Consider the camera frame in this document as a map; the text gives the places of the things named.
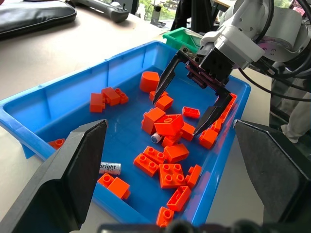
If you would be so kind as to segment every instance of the black bag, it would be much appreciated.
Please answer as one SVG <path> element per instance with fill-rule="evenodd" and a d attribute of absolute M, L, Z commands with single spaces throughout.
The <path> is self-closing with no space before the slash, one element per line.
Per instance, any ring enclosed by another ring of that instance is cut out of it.
<path fill-rule="evenodd" d="M 69 23 L 76 15 L 76 10 L 62 1 L 4 2 L 0 6 L 0 39 Z"/>

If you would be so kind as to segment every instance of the table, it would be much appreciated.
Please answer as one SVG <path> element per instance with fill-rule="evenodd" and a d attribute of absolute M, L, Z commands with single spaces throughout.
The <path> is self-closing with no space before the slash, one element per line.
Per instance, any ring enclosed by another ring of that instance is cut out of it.
<path fill-rule="evenodd" d="M 133 15 L 122 24 L 114 24 L 100 13 L 77 10 L 77 19 L 71 24 L 0 42 L 0 83 L 5 87 L 0 99 L 99 63 L 147 41 L 162 40 L 161 29 Z M 270 78 L 249 69 L 246 73 L 271 88 Z M 243 79 L 238 71 L 232 74 Z M 269 108 L 270 95 L 252 86 L 242 118 L 268 125 Z M 5 190 L 0 192 L 0 220 L 41 163 L 35 156 L 26 160 L 18 141 L 0 128 L 0 188 Z M 260 223 L 262 213 L 263 206 L 247 176 L 235 139 L 208 222 L 228 225 L 247 217 Z M 113 222 L 109 214 L 92 203 L 79 232 L 97 232 L 100 224 Z"/>
<path fill-rule="evenodd" d="M 212 22 L 215 21 L 219 11 L 226 12 L 230 6 L 233 6 L 234 0 L 213 0 L 212 5 Z"/>

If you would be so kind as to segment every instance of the blue plastic bin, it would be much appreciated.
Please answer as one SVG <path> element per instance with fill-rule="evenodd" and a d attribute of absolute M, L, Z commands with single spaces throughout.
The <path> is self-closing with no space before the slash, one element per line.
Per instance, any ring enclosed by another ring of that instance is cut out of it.
<path fill-rule="evenodd" d="M 131 185 L 131 196 L 122 201 L 97 184 L 93 200 L 120 222 L 155 223 L 160 207 L 166 206 L 175 190 L 162 190 L 157 174 L 151 178 L 133 165 L 133 160 L 147 146 L 163 150 L 140 128 L 143 113 L 153 106 L 148 94 L 140 91 L 139 81 L 145 70 L 161 73 L 175 53 L 175 49 L 163 43 L 151 42 L 94 67 L 9 97 L 0 102 L 0 124 L 21 142 L 27 158 L 35 153 L 45 160 L 55 152 L 48 141 L 66 138 L 82 124 L 108 119 L 102 161 L 122 164 L 120 178 Z M 183 106 L 198 108 L 203 113 L 216 100 L 211 89 L 201 89 L 186 74 L 184 64 L 179 64 L 176 77 L 167 90 L 174 99 L 168 113 L 181 113 Z M 129 96 L 129 102 L 107 106 L 102 114 L 90 113 L 90 94 L 100 93 L 107 86 L 119 87 Z M 184 174 L 196 164 L 203 169 L 189 202 L 175 216 L 197 226 L 206 221 L 235 136 L 232 122 L 241 118 L 250 92 L 249 85 L 234 77 L 230 77 L 227 88 L 237 94 L 237 104 L 213 148 L 205 149 L 199 145 L 198 138 L 191 142 L 181 140 L 190 151 L 188 158 L 181 161 Z M 189 118 L 184 120 L 192 125 L 198 122 Z"/>

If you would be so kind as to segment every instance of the green bin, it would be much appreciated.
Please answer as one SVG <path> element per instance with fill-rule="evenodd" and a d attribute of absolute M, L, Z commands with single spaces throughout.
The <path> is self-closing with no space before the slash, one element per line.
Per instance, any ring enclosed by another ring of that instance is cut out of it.
<path fill-rule="evenodd" d="M 165 33 L 163 38 L 167 39 L 166 44 L 174 49 L 178 50 L 184 45 L 192 52 L 197 52 L 200 48 L 200 40 L 202 36 L 187 28 L 178 28 L 174 31 Z"/>

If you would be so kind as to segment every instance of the white pants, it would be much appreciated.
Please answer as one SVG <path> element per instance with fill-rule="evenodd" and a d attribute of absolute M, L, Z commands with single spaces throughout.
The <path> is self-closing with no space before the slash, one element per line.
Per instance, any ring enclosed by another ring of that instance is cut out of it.
<path fill-rule="evenodd" d="M 302 79 L 295 79 L 293 84 L 302 86 Z M 290 87 L 287 96 L 296 98 L 311 99 L 311 93 Z M 285 136 L 293 143 L 311 129 L 311 102 L 301 102 L 283 99 L 280 110 L 290 115 L 287 125 L 282 125 L 281 129 Z"/>

